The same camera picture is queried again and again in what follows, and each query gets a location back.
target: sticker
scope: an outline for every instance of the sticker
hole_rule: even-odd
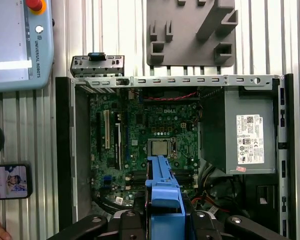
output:
[[[217,208],[216,206],[212,206],[212,207],[208,210],[208,212],[209,212],[209,213],[212,213],[213,215],[215,215],[216,212],[218,212],[218,210],[219,210],[219,208]]]
[[[263,164],[265,162],[263,117],[237,115],[236,141],[238,164]]]
[[[122,205],[122,203],[124,202],[124,199],[122,197],[117,196],[115,198],[115,203],[118,205]]]
[[[243,166],[237,166],[235,170],[245,173],[247,169]]]

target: metal bracket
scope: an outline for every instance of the metal bracket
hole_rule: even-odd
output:
[[[76,85],[85,83],[100,93],[114,92],[115,88],[146,87],[244,87],[246,90],[271,91],[277,75],[195,75],[195,76],[113,76],[78,77]]]

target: motherboard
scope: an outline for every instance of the motherboard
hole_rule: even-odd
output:
[[[142,92],[118,89],[90,97],[92,191],[120,205],[144,191],[147,158],[163,155],[182,191],[198,187],[198,101],[147,101]]]

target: blue plastic part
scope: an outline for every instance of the blue plastic part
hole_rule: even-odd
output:
[[[46,11],[43,14],[35,15],[28,8],[26,9],[29,21],[32,79],[2,81],[0,92],[40,89],[47,85],[54,58],[54,42],[51,0],[45,0],[45,2]],[[36,26],[39,25],[43,27],[42,33],[36,33]]]
[[[171,174],[171,167],[162,155],[148,157],[152,162],[152,176],[145,182],[151,189],[151,204],[158,208],[178,209],[178,213],[153,213],[151,215],[152,240],[184,240],[186,212],[180,186]]]
[[[180,199],[178,192],[180,186],[171,174],[171,167],[166,158],[150,156],[148,161],[152,162],[153,179],[145,181],[147,187],[152,187],[151,204],[154,207],[179,208]]]

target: red emergency stop button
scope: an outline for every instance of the red emergency stop button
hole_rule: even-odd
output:
[[[34,12],[40,12],[44,7],[43,0],[26,0],[25,4]]]

